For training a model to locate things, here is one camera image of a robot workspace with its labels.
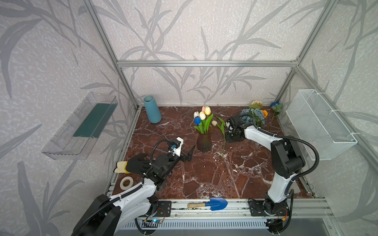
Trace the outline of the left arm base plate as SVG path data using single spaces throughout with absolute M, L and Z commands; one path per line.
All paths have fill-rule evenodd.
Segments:
M 155 201 L 151 204 L 147 215 L 153 217 L 169 217 L 171 215 L 171 210 L 171 201 Z

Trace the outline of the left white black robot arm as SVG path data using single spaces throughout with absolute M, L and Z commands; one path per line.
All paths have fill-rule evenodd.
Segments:
M 173 161 L 167 162 L 157 172 L 151 171 L 138 185 L 111 196 L 98 196 L 89 206 L 80 221 L 73 229 L 73 236 L 112 236 L 127 223 L 147 214 L 153 203 L 154 196 L 162 189 L 167 177 L 178 161 L 191 161 L 195 146 L 188 154 L 178 156 L 175 149 Z

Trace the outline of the pale yellow tulip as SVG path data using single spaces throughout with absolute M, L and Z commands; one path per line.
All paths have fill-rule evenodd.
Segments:
M 225 137 L 225 132 L 226 132 L 226 124 L 224 122 L 224 120 L 220 117 L 217 117 L 216 118 L 218 119 L 219 123 L 216 121 L 216 120 L 213 120 L 211 121 L 211 124 L 213 126 L 216 126 L 220 129 L 222 135 L 223 135 L 223 149 L 222 149 L 222 154 L 224 155 L 225 154 L 225 143 L 226 143 L 226 137 Z

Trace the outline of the cream tulip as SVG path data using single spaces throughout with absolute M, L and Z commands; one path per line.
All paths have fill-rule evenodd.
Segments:
M 204 112 L 199 113 L 199 118 L 200 118 L 200 124 L 198 125 L 200 128 L 201 134 L 205 134 L 205 121 L 206 121 L 206 115 Z

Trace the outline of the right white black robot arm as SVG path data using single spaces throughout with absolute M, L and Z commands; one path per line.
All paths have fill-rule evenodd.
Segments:
M 292 136 L 273 134 L 254 126 L 252 123 L 244 123 L 239 115 L 230 117 L 226 122 L 226 127 L 225 137 L 227 142 L 242 142 L 248 139 L 262 145 L 271 152 L 275 173 L 263 205 L 264 210 L 270 215 L 285 205 L 290 195 L 289 189 L 292 183 L 314 171 L 320 162 L 319 152 L 309 142 Z M 299 171 L 305 167 L 306 161 L 299 147 L 300 143 L 308 146 L 315 155 L 313 166 L 302 173 Z

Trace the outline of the dark red glass vase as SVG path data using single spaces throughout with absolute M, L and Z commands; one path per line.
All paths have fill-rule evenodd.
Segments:
M 200 152 L 209 152 L 212 148 L 212 130 L 209 130 L 207 134 L 201 134 L 198 131 L 198 138 L 196 142 L 196 147 Z

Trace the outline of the blue tulip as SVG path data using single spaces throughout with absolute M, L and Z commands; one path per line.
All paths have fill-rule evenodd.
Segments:
M 195 117 L 195 124 L 200 125 L 201 124 L 201 118 L 200 117 Z

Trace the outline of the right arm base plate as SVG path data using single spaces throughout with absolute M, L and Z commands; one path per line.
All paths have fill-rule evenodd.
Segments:
M 270 199 L 265 200 L 248 200 L 249 210 L 251 216 L 287 216 L 287 211 L 289 209 L 287 205 L 287 200 L 283 200 L 280 203 L 274 203 Z

